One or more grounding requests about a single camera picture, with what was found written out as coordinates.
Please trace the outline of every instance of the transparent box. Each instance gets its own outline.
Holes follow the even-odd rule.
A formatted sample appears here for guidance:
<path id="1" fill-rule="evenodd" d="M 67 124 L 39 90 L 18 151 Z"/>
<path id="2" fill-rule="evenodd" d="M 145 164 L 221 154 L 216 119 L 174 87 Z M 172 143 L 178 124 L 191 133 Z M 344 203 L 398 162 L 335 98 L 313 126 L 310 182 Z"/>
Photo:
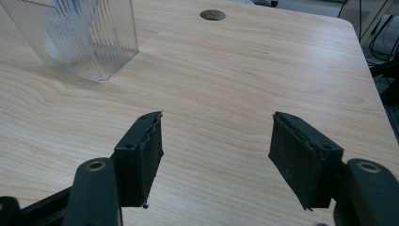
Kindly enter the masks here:
<path id="1" fill-rule="evenodd" d="M 104 82 L 138 52 L 132 0 L 0 0 L 44 64 Z"/>

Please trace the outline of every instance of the floor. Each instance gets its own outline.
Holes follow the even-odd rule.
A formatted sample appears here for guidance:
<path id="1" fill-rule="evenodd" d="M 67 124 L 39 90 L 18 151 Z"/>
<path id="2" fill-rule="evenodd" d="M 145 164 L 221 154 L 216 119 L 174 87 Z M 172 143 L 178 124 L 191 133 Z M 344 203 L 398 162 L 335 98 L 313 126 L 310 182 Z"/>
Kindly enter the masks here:
<path id="1" fill-rule="evenodd" d="M 233 2 L 241 2 L 251 4 L 250 1 L 256 5 L 270 7 L 271 0 L 228 0 Z M 344 0 L 279 0 L 277 8 L 283 8 L 294 11 L 307 12 L 311 14 L 318 14 L 329 17 L 338 17 L 340 9 L 343 6 L 342 1 Z M 369 63 L 369 66 L 374 64 L 380 64 L 386 61 L 388 55 L 391 52 L 396 52 L 398 49 L 394 46 L 399 41 L 399 18 L 394 17 L 393 20 L 384 29 L 381 29 L 382 25 L 388 20 L 389 15 L 386 15 L 378 25 L 376 32 L 364 43 L 361 47 L 363 53 Z M 388 79 L 385 77 L 378 76 L 375 78 L 375 86 L 378 92 L 381 94 L 394 79 Z M 396 136 L 399 143 L 399 106 L 397 105 L 385 105 L 387 116 L 390 119 L 392 131 Z"/>

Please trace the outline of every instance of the table surface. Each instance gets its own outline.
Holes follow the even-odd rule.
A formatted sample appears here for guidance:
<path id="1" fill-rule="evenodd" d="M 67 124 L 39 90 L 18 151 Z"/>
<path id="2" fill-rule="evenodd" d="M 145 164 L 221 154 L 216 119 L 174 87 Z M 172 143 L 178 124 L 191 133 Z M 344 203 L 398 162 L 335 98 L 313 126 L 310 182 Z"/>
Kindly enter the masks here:
<path id="1" fill-rule="evenodd" d="M 399 177 L 399 150 L 352 25 L 218 0 L 134 0 L 139 54 L 104 84 L 43 66 L 0 8 L 0 192 L 22 207 L 107 157 L 163 110 L 150 208 L 125 225 L 333 225 L 303 211 L 267 157 L 275 111 Z M 205 9 L 227 14 L 201 19 Z"/>

